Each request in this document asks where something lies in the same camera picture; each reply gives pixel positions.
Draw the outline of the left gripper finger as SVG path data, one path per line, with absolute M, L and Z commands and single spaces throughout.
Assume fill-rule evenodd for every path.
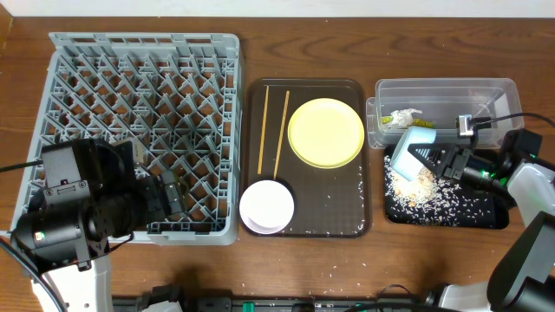
M 186 210 L 187 186 L 183 184 L 169 184 L 165 186 L 168 215 L 182 213 Z
M 188 191 L 189 186 L 185 180 L 178 176 L 174 171 L 167 170 L 160 174 L 160 180 L 164 186 L 174 186 L 181 191 Z

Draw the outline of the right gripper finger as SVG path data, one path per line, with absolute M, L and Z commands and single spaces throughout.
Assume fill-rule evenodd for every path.
M 410 144 L 408 146 L 408 152 L 417 159 L 443 159 L 446 149 L 445 144 Z
M 428 169 L 436 178 L 441 178 L 445 172 L 445 166 L 441 159 L 418 158 L 420 163 Z

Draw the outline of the white tissue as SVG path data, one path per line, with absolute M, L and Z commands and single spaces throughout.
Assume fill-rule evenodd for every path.
M 391 121 L 388 123 L 389 128 L 406 128 L 414 123 L 413 114 L 421 114 L 421 110 L 407 108 L 395 110 L 391 113 Z

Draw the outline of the green snack wrapper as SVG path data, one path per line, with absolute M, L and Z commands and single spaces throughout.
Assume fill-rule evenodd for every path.
M 382 117 L 382 119 L 381 119 L 382 124 L 383 124 L 386 128 L 389 128 L 389 127 L 388 127 L 388 123 L 389 123 L 390 121 L 391 121 L 391 117 L 390 117 L 390 116 L 384 116 L 384 117 Z M 413 123 L 411 126 L 409 126 L 409 127 L 412 127 L 412 126 L 415 126 L 415 127 L 425 127 L 425 128 L 434 128 L 434 127 L 435 127 L 435 124 L 434 124 L 433 122 L 431 122 L 431 121 L 426 121 L 426 120 L 423 120 L 423 119 L 414 118 L 414 123 Z

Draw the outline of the white pink bowl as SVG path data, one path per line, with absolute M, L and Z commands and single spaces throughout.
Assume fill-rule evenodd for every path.
M 239 202 L 239 215 L 251 231 L 270 235 L 282 231 L 292 220 L 294 198 L 275 180 L 260 180 L 246 188 Z

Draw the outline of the wooden chopstick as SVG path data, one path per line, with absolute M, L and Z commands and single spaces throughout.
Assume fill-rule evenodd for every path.
M 262 168 L 264 163 L 265 129 L 266 129 L 266 123 L 267 123 L 269 93 L 270 93 L 270 86 L 266 85 L 265 95 L 264 95 L 264 111 L 263 111 L 262 127 L 261 127 L 261 134 L 260 134 L 259 155 L 258 155 L 258 169 L 257 169 L 258 175 L 262 173 Z
M 280 123 L 280 132 L 279 132 L 278 143 L 277 143 L 277 153 L 276 153 L 274 171 L 273 171 L 274 180 L 277 179 L 279 162 L 281 159 L 281 151 L 282 151 L 283 139 L 284 139 L 284 129 L 285 129 L 285 123 L 287 119 L 287 111 L 289 106 L 290 94 L 291 94 L 291 91 L 287 90 L 284 98 L 284 107 L 283 107 L 282 119 Z

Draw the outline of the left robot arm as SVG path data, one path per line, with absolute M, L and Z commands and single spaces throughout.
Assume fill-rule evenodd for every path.
M 28 270 L 45 311 L 183 311 L 178 286 L 159 286 L 136 299 L 113 298 L 111 238 L 186 212 L 189 187 L 173 171 L 139 178 L 132 140 L 112 145 L 78 139 L 46 146 L 44 187 L 10 233 L 10 250 Z

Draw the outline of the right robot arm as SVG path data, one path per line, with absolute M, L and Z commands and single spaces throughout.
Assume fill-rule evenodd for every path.
M 504 195 L 518 208 L 525 229 L 489 280 L 449 284 L 432 306 L 443 311 L 554 312 L 554 166 L 539 158 L 540 135 L 508 132 L 494 163 L 465 146 L 438 143 L 432 129 L 409 129 L 401 155 L 438 177 Z

